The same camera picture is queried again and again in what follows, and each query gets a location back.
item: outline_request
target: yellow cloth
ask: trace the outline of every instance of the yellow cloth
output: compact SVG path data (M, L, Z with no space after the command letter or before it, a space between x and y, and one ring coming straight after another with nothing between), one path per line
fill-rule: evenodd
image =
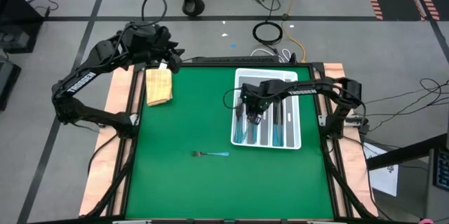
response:
M172 98L171 71L147 70L147 105L158 105Z

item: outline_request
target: teal handle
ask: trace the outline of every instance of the teal handle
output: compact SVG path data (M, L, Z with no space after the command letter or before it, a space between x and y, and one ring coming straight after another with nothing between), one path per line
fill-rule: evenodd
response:
M229 156L229 152L208 153L208 155L218 155L218 156L222 156L222 157L228 157Z

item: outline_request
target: wooden table frame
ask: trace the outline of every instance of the wooden table frame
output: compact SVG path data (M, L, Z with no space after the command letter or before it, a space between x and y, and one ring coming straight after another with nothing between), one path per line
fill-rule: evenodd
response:
M344 77L343 66L341 64L325 63L321 65L323 65L324 72L327 77ZM109 88L105 110L113 113L124 110L128 110L131 113L136 113L139 110L140 103L142 102L139 99L141 97L143 84L145 84L143 82L144 75L145 74L143 71L139 71L133 76L133 68L130 68L128 71L124 71L121 68L115 70L112 77L111 86ZM319 71L315 71L316 78L320 78L321 76ZM135 84L133 86L135 87L135 91L130 91L133 77L135 78L135 81L133 82ZM321 114L326 115L326 101L322 95L319 95L319 107L321 109ZM99 148L99 146L101 146L114 134L114 129L110 127L101 129L95 149ZM356 128L345 127L344 136L359 140L358 130ZM361 145L345 138L334 143L338 143L338 145L335 146L335 151L333 151L330 155L334 164L337 163L337 158L341 159L344 167L344 177L346 178L347 184L354 191L360 202L367 208L367 210L369 210L372 214L377 215L377 209L370 198L367 168ZM328 141L329 149L333 149L334 143ZM121 165L123 165L127 159L129 149L130 139L117 138L104 147L104 149L95 157L92 163L91 173L89 174L86 184L83 201L81 203L79 212L80 215L87 214L101 199L107 188L112 183L114 172L117 172L120 167L116 161L120 160ZM341 150L340 157L335 155L335 153L339 153L338 150ZM334 180L333 187L335 188L338 214L340 216L358 217L355 210L349 210L347 213L346 209L348 207L345 206L348 206L349 203L347 201L345 202L345 197L343 196L341 187L337 184L334 178L332 179ZM122 199L123 194L127 193L124 190L124 188L126 188L125 183L129 183L128 179L123 180L116 191L116 195L114 197L114 208L108 208L103 212L103 215L119 215L120 213L123 213Z

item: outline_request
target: fork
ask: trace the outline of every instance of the fork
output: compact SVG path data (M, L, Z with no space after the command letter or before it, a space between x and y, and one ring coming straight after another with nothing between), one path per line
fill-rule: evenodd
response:
M205 155L216 155L216 156L221 156L221 157L228 157L229 156L229 152L220 152L220 153L207 153L207 152L201 152L201 151L192 151L192 156L193 157L202 157Z

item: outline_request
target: green table surface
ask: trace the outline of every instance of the green table surface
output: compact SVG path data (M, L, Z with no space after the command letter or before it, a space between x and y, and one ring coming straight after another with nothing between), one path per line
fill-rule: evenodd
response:
M310 80L306 67L264 69ZM333 217L314 97L300 96L299 150L235 146L232 111L222 103L235 71L182 68L173 75L171 101L144 103L127 218ZM192 157L192 150L230 156Z

